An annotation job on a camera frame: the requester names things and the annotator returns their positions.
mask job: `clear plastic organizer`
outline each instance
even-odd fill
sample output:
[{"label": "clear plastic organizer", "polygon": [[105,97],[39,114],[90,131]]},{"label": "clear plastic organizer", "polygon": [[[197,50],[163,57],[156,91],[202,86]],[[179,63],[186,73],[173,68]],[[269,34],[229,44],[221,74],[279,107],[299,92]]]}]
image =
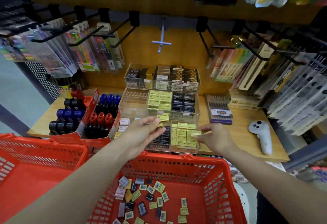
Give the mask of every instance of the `clear plastic organizer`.
[{"label": "clear plastic organizer", "polygon": [[122,118],[143,118],[146,116],[153,116],[159,114],[169,114],[170,120],[176,121],[188,121],[194,124],[198,123],[200,118],[200,108],[198,95],[194,95],[195,105],[194,113],[173,111],[170,110],[153,110],[147,108],[147,102],[149,100],[149,92],[147,89],[133,89],[126,88],[124,94],[119,103],[119,110]]},{"label": "clear plastic organizer", "polygon": [[[141,88],[141,89],[153,89],[153,90],[166,90],[175,92],[190,92],[197,93],[200,87],[200,79],[198,69],[194,68],[173,68],[174,65],[163,65],[163,67],[169,68],[168,78],[162,78],[161,80],[155,79],[154,76],[157,72],[158,66],[161,65],[139,65],[130,64],[125,73],[125,83],[127,88]],[[183,77],[183,80],[177,80],[173,77],[173,69],[179,71],[183,70],[186,75],[187,70],[195,70],[197,75],[196,79]]]},{"label": "clear plastic organizer", "polygon": [[[134,121],[134,118],[130,118],[130,123],[132,123],[133,121]],[[170,127],[169,144],[161,144],[161,143],[151,142],[149,145],[146,146],[145,150],[158,151],[158,152],[176,152],[176,153],[198,154],[198,152],[200,150],[200,146],[199,146],[198,143],[196,144],[196,147],[188,147],[188,146],[180,146],[180,145],[172,145],[171,144],[171,137],[172,137],[172,135],[171,135],[172,127],[171,127],[171,125],[172,124],[178,124],[178,122],[194,124],[193,122],[189,122],[189,121],[175,121],[175,120],[169,120],[168,122],[164,122],[163,123],[164,126],[169,126]]]}]

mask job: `red plastic basket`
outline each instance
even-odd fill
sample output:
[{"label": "red plastic basket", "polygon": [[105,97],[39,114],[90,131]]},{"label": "red plastic basket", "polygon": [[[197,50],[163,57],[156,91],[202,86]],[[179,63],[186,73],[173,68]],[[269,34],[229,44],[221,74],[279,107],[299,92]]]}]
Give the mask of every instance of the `red plastic basket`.
[{"label": "red plastic basket", "polygon": [[[162,209],[166,211],[166,221],[178,223],[181,198],[186,198],[189,215],[187,223],[239,224],[247,223],[240,198],[233,186],[227,162],[223,159],[203,158],[192,155],[167,155],[143,152],[126,163],[114,182],[98,201],[88,224],[112,223],[118,216],[120,200],[115,199],[118,180],[122,176],[129,179],[144,178],[145,184],[151,179],[163,183],[169,201]],[[140,217],[148,223],[161,223],[156,217],[156,209],[149,209],[145,199],[147,191],[141,191],[134,206],[134,223]],[[161,197],[156,191],[155,200]],[[144,202],[147,214],[140,216],[137,204]]]},{"label": "red plastic basket", "polygon": [[0,223],[69,176],[87,154],[82,145],[0,134]]}]

